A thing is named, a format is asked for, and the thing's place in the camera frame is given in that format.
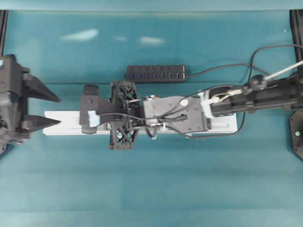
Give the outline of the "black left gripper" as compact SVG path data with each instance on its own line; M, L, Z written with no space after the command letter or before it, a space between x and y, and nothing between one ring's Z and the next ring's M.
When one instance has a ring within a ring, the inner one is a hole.
M0 92L0 152L9 144L20 144L30 138L32 132L59 124L61 121L37 115L26 115L28 98L60 102L60 98L49 90L38 78L22 68L22 96L11 92Z

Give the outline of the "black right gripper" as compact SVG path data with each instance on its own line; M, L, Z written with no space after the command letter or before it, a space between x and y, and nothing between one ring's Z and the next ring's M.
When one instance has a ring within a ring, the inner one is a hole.
M112 84L110 103L110 145L111 150L131 150L136 141L141 120L139 97L133 82L117 81Z

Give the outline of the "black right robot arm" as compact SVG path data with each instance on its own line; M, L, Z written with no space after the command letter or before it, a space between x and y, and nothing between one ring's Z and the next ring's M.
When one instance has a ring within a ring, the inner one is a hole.
M110 148L132 149L140 130L155 138L161 130L170 130L188 139L219 137L212 122L236 113L259 109L303 107L303 74L269 81L253 76L242 86L220 85L188 96L136 99L134 87L117 85L112 101L119 105L109 121Z

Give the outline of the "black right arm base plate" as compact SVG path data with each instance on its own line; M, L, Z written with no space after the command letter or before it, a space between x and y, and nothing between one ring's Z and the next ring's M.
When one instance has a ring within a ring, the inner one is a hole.
M295 111L289 119L291 147L294 154L303 159L303 112Z

